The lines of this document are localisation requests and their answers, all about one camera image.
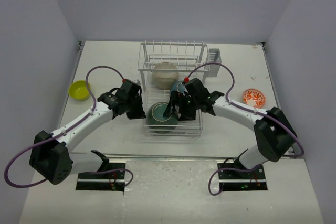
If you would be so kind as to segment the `dark green bowl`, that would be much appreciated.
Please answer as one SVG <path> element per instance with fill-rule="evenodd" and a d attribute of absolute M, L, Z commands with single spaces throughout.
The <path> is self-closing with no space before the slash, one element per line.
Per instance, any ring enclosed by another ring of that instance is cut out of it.
<path fill-rule="evenodd" d="M 147 111 L 146 123 L 155 133 L 167 134 L 176 129 L 179 124 L 179 119 L 176 114 L 171 116 L 163 115 L 167 109 L 167 105 L 167 102 L 158 102 L 153 104 Z"/>

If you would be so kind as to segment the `blue bowl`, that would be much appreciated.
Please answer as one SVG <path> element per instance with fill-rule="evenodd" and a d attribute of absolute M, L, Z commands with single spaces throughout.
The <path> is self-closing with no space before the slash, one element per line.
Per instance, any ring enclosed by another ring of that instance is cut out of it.
<path fill-rule="evenodd" d="M 185 86 L 183 84 L 183 81 L 177 81 L 171 86 L 170 92 L 176 91 L 178 93 L 184 93 L 185 92 Z"/>

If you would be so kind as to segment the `yellow bowl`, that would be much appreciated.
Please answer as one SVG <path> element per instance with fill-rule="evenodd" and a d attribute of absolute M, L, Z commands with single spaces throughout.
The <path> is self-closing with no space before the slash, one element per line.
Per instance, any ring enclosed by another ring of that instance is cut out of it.
<path fill-rule="evenodd" d="M 90 97 L 90 93 L 84 80 L 74 82 L 69 87 L 68 94 L 72 99 L 76 101 L 85 101 Z"/>

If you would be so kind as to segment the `white orange patterned bowl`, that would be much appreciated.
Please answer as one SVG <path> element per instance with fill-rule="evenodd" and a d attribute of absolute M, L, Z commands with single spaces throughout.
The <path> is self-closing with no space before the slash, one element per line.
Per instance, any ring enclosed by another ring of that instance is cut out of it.
<path fill-rule="evenodd" d="M 263 108 L 266 104 L 266 96 L 257 89 L 247 89 L 242 94 L 243 102 L 255 108 Z"/>

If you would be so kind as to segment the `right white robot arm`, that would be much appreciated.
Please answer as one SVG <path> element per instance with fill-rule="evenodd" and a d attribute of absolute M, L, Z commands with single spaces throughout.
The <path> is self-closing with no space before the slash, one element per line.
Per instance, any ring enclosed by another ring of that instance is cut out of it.
<path fill-rule="evenodd" d="M 164 117 L 179 113 L 181 121 L 195 119 L 197 110 L 232 120 L 254 132 L 256 145 L 235 159 L 234 172 L 246 178 L 253 168 L 267 161 L 277 162 L 297 140 L 297 135 L 283 111 L 257 109 L 232 101 L 219 91 L 209 92 L 201 80 L 182 82 L 185 91 L 171 91 Z"/>

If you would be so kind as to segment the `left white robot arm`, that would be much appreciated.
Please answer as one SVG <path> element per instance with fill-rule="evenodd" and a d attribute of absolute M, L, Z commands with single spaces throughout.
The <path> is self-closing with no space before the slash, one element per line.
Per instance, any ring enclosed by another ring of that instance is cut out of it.
<path fill-rule="evenodd" d="M 74 153 L 74 148 L 100 126 L 125 114 L 128 119 L 143 119 L 142 89 L 138 83 L 125 79 L 98 97 L 86 113 L 52 133 L 39 132 L 34 139 L 29 164 L 53 185 L 63 182 L 70 174 L 88 173 L 104 178 L 109 173 L 109 159 L 92 150 Z"/>

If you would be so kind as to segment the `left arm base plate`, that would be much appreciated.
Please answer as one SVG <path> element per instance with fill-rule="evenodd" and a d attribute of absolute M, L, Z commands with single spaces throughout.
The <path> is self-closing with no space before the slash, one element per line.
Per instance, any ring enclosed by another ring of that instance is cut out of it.
<path fill-rule="evenodd" d="M 85 191 L 121 191 L 125 188 L 125 171 L 117 171 L 109 174 L 79 174 L 76 190 Z"/>

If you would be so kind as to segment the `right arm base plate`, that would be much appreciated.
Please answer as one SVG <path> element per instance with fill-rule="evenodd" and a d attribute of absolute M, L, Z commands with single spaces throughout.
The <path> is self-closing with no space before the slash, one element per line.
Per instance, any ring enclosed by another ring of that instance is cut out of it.
<path fill-rule="evenodd" d="M 268 190 L 264 167 L 252 172 L 220 171 L 219 189 L 225 191 L 266 191 Z"/>

